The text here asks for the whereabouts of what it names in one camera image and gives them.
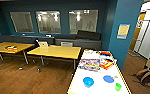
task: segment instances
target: blue circle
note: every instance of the blue circle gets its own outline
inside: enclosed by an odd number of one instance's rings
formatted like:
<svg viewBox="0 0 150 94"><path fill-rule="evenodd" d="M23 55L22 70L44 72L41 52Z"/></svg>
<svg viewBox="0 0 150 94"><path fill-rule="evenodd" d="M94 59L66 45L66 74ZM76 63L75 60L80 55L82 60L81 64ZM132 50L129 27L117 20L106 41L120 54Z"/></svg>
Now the blue circle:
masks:
<svg viewBox="0 0 150 94"><path fill-rule="evenodd" d="M109 75L104 76L103 79L108 83L114 82L114 79Z"/></svg>
<svg viewBox="0 0 150 94"><path fill-rule="evenodd" d="M94 84L94 80L90 77L85 77L83 79L83 82L84 82L85 86L87 86L87 87L90 87Z"/></svg>

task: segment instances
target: lamp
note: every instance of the lamp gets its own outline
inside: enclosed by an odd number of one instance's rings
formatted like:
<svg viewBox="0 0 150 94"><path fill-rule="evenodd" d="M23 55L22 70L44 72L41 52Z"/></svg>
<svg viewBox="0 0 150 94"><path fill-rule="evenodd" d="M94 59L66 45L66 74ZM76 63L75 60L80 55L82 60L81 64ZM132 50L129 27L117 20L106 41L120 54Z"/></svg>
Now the lamp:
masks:
<svg viewBox="0 0 150 94"><path fill-rule="evenodd" d="M80 21L80 12L77 12L77 21Z"/></svg>
<svg viewBox="0 0 150 94"><path fill-rule="evenodd" d="M41 15L38 15L38 20L39 20L39 21L41 21L41 20L42 20Z"/></svg>
<svg viewBox="0 0 150 94"><path fill-rule="evenodd" d="M55 21L58 21L57 13L54 14Z"/></svg>

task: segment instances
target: white tabletop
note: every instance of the white tabletop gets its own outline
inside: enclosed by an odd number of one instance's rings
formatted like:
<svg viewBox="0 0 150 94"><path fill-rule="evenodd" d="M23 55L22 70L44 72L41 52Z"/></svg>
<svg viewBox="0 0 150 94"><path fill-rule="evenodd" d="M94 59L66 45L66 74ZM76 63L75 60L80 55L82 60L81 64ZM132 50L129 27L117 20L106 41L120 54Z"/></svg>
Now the white tabletop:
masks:
<svg viewBox="0 0 150 94"><path fill-rule="evenodd" d="M84 52L82 59L98 59L99 55L93 52L92 54L86 54ZM103 77L105 75L110 75L114 78L113 83L108 83L104 81ZM94 84L91 87L86 87L83 83L85 77L91 77L94 80ZM122 85L120 91L115 90L115 84L119 83ZM128 89L117 65L113 65L108 70L103 68L100 71L89 71L77 68L73 80L70 84L68 94L129 94L131 93Z"/></svg>

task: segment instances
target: black object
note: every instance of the black object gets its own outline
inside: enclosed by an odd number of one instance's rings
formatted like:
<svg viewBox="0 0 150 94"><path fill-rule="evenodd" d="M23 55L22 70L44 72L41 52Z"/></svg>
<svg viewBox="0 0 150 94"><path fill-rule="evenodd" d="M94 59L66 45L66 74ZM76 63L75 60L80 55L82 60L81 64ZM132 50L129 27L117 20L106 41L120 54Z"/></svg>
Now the black object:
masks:
<svg viewBox="0 0 150 94"><path fill-rule="evenodd" d="M35 47L39 47L38 41L39 41L38 38L35 38L35 41L34 41Z"/></svg>
<svg viewBox="0 0 150 94"><path fill-rule="evenodd" d="M89 39L89 40L100 40L101 34L97 33L97 32L78 30L77 38L78 39Z"/></svg>
<svg viewBox="0 0 150 94"><path fill-rule="evenodd" d="M76 39L76 35L55 35L55 39Z"/></svg>

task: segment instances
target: light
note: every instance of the light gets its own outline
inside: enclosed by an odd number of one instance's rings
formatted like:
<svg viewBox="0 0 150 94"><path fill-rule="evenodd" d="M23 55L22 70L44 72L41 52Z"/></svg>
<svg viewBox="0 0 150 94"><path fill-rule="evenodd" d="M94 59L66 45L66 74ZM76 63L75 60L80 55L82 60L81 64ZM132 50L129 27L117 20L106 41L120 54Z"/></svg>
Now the light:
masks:
<svg viewBox="0 0 150 94"><path fill-rule="evenodd" d="M42 14L47 14L47 12L41 12Z"/></svg>
<svg viewBox="0 0 150 94"><path fill-rule="evenodd" d="M54 14L55 21L58 21L57 13Z"/></svg>
<svg viewBox="0 0 150 94"><path fill-rule="evenodd" d="M70 11L69 13L70 13L70 14L75 14L74 11Z"/></svg>
<svg viewBox="0 0 150 94"><path fill-rule="evenodd" d="M84 10L84 14L87 13L89 14L90 10Z"/></svg>
<svg viewBox="0 0 150 94"><path fill-rule="evenodd" d="M38 20L39 20L39 21L41 21L41 20L42 20L41 15L38 15Z"/></svg>
<svg viewBox="0 0 150 94"><path fill-rule="evenodd" d="M80 12L77 12L77 21L80 21Z"/></svg>

